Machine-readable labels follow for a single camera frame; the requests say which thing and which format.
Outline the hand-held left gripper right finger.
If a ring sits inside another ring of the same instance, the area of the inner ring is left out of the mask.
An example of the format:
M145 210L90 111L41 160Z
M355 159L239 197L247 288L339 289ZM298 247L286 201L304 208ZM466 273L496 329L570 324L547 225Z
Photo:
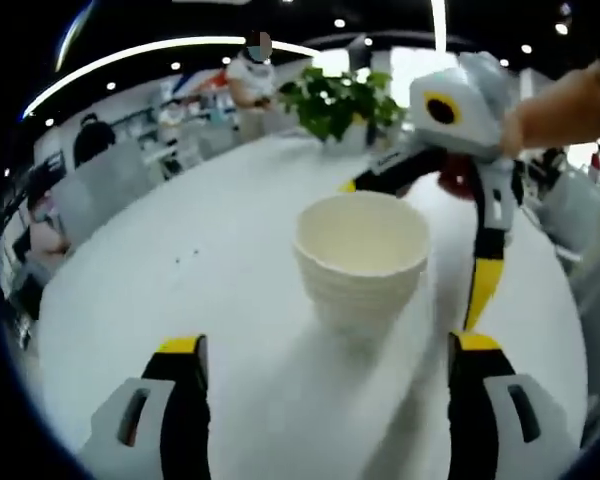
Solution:
M492 338L449 335L450 479L557 479L579 444L564 409Z

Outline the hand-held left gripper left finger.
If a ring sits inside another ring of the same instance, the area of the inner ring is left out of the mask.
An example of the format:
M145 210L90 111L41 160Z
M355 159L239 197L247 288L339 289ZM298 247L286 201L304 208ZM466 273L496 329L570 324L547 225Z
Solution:
M94 412L79 451L95 479L209 479L208 342L167 340Z

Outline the person's right hand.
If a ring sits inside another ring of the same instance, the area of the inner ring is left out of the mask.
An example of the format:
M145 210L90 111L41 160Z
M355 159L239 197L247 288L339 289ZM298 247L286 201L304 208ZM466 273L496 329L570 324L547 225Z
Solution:
M544 146L546 141L538 136L540 107L540 102L531 98L521 101L505 115L499 143L505 156L516 158L523 150Z

